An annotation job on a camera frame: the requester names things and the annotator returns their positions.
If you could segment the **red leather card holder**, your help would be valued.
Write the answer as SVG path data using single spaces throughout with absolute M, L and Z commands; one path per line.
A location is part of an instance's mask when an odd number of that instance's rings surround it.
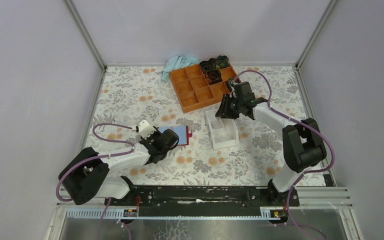
M 175 132 L 179 137 L 179 146 L 187 146 L 190 143 L 190 138 L 193 134 L 190 132 L 189 127 L 187 125 L 179 125 L 179 126 L 160 126 L 157 128 L 160 132 L 164 132 L 167 129 Z

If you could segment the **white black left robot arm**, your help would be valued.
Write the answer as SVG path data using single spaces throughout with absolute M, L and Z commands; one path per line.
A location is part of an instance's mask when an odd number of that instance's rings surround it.
M 124 206 L 132 204 L 135 192 L 131 181 L 125 176 L 110 175 L 164 160 L 178 146 L 179 136 L 171 129 L 161 132 L 154 126 L 148 131 L 137 126 L 129 126 L 128 130 L 137 132 L 140 141 L 123 141 L 129 147 L 121 152 L 99 154 L 92 147 L 81 150 L 58 176 L 57 199 L 83 205 L 94 197 L 105 197 L 115 198 Z

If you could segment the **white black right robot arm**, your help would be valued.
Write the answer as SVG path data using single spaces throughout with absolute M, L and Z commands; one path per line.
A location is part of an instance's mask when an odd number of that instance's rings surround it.
M 223 94 L 216 117 L 236 120 L 244 115 L 278 133 L 282 140 L 284 165 L 267 184 L 267 201 L 273 206 L 287 199 L 287 192 L 296 185 L 304 171 L 326 158 L 323 139 L 317 134 L 318 124 L 313 118 L 298 121 L 275 110 L 263 97 L 257 98 L 248 82 L 233 86 Z

